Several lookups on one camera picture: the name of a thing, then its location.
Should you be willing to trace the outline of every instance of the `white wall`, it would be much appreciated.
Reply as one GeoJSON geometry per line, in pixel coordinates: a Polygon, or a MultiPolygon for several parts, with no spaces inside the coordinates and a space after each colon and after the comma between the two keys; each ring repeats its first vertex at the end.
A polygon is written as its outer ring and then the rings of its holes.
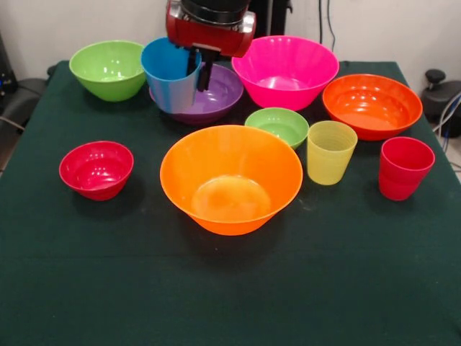
{"type": "Polygon", "coordinates": [[[149,43],[165,35],[166,0],[0,0],[0,32],[18,78],[101,40],[149,43]]]}
{"type": "MultiPolygon", "coordinates": [[[[318,39],[317,0],[292,0],[287,34],[318,39]]],[[[166,0],[0,0],[0,31],[19,78],[44,76],[99,40],[164,35],[166,0]]],[[[331,0],[341,60],[397,61],[411,86],[428,68],[461,78],[460,0],[331,0]]],[[[326,44],[330,43],[324,26],[326,44]]]]}
{"type": "MultiPolygon", "coordinates": [[[[318,1],[292,2],[286,34],[318,40],[318,1]]],[[[331,21],[340,60],[397,61],[418,92],[429,68],[461,79],[460,0],[331,0],[331,21]]],[[[326,20],[323,37],[331,46],[326,20]]]]}

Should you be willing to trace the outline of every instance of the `green bowl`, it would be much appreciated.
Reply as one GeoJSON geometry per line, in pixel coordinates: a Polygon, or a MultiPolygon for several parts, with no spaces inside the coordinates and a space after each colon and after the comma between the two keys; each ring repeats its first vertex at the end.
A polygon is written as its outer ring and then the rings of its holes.
{"type": "Polygon", "coordinates": [[[135,96],[146,80],[141,66],[144,47],[129,41],[104,41],[75,53],[69,67],[80,83],[104,101],[135,96]]]}
{"type": "Polygon", "coordinates": [[[296,149],[306,139],[309,124],[299,113],[285,108],[264,108],[246,118],[245,126],[270,132],[296,149]]]}

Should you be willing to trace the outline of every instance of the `red bowl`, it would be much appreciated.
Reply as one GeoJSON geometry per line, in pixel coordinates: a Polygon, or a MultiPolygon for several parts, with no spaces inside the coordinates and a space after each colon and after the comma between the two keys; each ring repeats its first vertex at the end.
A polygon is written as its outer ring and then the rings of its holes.
{"type": "Polygon", "coordinates": [[[91,200],[109,200],[125,186],[135,160],[122,144],[98,141],[78,146],[59,165],[66,185],[91,200]]]}
{"type": "Polygon", "coordinates": [[[423,105],[407,86],[382,76],[351,74],[323,91],[331,119],[352,127],[360,139],[380,141],[398,135],[419,120],[423,105]]]}

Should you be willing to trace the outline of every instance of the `orange bowl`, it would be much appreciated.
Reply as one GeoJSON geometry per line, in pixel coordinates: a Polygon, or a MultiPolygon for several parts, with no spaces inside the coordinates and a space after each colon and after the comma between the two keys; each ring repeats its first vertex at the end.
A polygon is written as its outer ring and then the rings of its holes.
{"type": "Polygon", "coordinates": [[[296,153],[258,128],[222,125],[191,133],[160,168],[166,196],[216,234],[252,232],[295,198],[303,181],[296,153]]]}
{"type": "Polygon", "coordinates": [[[407,86],[382,76],[351,74],[332,81],[323,103],[333,120],[351,126],[360,139],[380,141],[419,120],[423,105],[407,86]]]}

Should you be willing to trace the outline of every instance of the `yellow cup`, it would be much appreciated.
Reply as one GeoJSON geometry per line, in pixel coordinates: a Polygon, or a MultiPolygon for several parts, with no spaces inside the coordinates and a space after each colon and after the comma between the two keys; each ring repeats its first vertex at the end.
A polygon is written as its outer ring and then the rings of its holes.
{"type": "Polygon", "coordinates": [[[337,121],[320,121],[308,133],[308,174],[321,185],[339,182],[357,144],[357,134],[337,121]]]}

